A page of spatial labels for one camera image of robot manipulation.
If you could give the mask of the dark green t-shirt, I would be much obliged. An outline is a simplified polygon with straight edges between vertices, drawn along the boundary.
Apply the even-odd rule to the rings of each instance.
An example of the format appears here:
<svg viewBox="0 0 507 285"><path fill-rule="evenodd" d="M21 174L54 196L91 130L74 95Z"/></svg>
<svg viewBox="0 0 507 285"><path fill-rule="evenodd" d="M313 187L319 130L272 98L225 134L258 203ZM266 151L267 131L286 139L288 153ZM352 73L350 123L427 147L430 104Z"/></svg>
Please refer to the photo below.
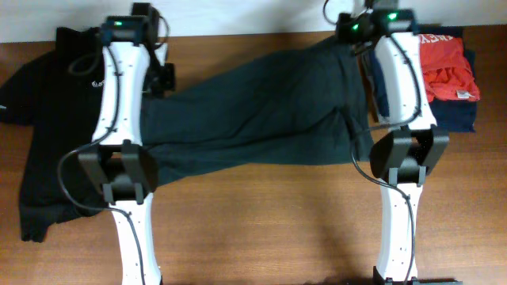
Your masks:
<svg viewBox="0 0 507 285"><path fill-rule="evenodd" d="M365 160L373 144L367 127L356 59L329 37L144 100L141 132L165 185L249 163Z"/></svg>

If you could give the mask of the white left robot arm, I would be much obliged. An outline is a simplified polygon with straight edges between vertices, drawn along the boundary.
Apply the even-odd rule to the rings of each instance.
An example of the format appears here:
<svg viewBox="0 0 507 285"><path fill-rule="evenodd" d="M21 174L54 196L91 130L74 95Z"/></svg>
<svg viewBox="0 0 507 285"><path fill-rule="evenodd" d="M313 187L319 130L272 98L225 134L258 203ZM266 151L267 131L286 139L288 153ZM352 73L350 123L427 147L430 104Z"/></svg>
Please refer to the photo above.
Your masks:
<svg viewBox="0 0 507 285"><path fill-rule="evenodd" d="M160 98L175 88L168 45L158 40L166 24L148 2L133 3L127 16L106 18L100 30L105 68L100 115L91 144L78 152L116 224L122 284L162 283L151 225L158 168L143 149L141 107L144 97Z"/></svg>

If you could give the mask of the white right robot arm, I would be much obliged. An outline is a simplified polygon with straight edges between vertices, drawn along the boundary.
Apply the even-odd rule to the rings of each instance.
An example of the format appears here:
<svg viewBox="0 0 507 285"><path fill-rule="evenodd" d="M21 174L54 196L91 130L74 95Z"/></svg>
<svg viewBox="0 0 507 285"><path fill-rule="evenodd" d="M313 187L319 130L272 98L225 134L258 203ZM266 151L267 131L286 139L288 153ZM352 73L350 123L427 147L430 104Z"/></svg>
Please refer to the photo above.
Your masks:
<svg viewBox="0 0 507 285"><path fill-rule="evenodd" d="M415 261L417 209L423 185L449 144L438 127L425 91L419 28L412 9L396 1L359 1L339 15L336 35L356 55L375 52L387 91L389 116L358 131L353 141L384 129L369 153L371 172L364 175L380 187L381 246L373 268L374 284L419 284Z"/></svg>

